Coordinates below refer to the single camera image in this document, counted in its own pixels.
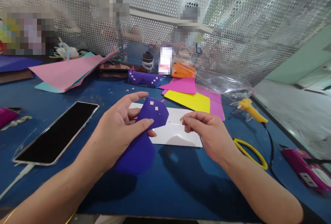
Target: clear plastic bag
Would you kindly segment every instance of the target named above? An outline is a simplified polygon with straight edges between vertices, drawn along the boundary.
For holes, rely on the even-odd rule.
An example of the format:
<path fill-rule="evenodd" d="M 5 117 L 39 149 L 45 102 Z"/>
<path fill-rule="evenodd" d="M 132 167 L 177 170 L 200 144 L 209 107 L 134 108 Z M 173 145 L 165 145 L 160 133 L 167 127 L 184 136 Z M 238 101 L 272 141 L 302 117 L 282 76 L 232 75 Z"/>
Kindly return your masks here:
<path fill-rule="evenodd" d="M 199 69 L 196 78 L 196 84 L 210 88 L 233 102 L 255 94 L 251 84 L 244 78 L 227 76 L 204 69 Z"/>

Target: white cable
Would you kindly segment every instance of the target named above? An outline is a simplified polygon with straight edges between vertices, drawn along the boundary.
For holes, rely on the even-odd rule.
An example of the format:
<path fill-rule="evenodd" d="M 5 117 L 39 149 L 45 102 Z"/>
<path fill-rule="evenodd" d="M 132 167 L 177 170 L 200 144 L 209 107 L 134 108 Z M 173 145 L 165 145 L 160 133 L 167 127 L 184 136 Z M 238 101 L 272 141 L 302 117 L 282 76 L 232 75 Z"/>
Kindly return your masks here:
<path fill-rule="evenodd" d="M 147 63 L 147 62 L 142 61 L 141 62 L 141 65 L 144 67 L 145 70 L 149 70 L 150 72 L 151 71 L 155 71 L 154 70 L 154 59 L 150 63 Z"/>
<path fill-rule="evenodd" d="M 2 192 L 2 194 L 0 195 L 0 200 L 3 198 L 5 194 L 7 194 L 7 192 L 14 186 L 14 184 L 17 183 L 24 175 L 28 174 L 33 167 L 34 167 L 33 164 L 28 164 L 15 178 L 15 180 L 5 189 L 5 191 Z"/>

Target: white paper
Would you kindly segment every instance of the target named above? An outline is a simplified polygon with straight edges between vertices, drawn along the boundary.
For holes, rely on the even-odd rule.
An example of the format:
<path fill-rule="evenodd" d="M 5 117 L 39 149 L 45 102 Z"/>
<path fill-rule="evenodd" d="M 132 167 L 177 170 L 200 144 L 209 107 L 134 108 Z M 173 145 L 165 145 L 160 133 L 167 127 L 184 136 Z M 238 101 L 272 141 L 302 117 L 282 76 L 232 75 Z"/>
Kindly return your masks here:
<path fill-rule="evenodd" d="M 130 108 L 142 108 L 142 104 L 131 103 Z M 154 128 L 157 137 L 150 138 L 153 144 L 202 147 L 197 133 L 186 133 L 180 122 L 183 115 L 192 112 L 187 109 L 167 108 L 169 117 L 165 126 Z"/>

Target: bracelet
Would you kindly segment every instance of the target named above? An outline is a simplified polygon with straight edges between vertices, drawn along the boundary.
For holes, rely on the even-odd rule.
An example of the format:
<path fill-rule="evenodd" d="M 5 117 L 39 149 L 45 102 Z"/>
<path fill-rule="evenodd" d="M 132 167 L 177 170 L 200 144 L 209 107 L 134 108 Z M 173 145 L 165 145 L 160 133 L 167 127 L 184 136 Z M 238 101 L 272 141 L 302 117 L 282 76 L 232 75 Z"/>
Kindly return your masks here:
<path fill-rule="evenodd" d="M 8 215 L 8 217 L 7 217 L 7 219 L 4 221 L 4 223 L 3 224 L 6 224 L 7 223 L 7 221 L 9 220 L 9 218 L 11 217 L 11 215 L 14 213 L 14 211 L 16 210 L 16 208 Z M 69 223 L 69 221 L 73 218 L 73 216 L 75 215 L 75 213 L 76 212 L 74 212 L 73 214 L 72 214 L 72 216 L 70 216 L 70 218 L 66 221 L 66 223 L 65 224 L 68 224 Z"/>

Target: yellow paper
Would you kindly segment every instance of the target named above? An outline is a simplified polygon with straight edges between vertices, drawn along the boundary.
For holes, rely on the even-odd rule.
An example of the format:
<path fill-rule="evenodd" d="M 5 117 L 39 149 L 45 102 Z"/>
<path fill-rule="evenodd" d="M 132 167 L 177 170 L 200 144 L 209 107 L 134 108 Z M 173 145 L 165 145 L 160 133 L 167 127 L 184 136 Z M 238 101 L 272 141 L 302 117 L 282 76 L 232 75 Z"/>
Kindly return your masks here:
<path fill-rule="evenodd" d="M 191 95 L 168 90 L 164 96 L 195 111 L 210 113 L 210 98 L 202 94 Z"/>

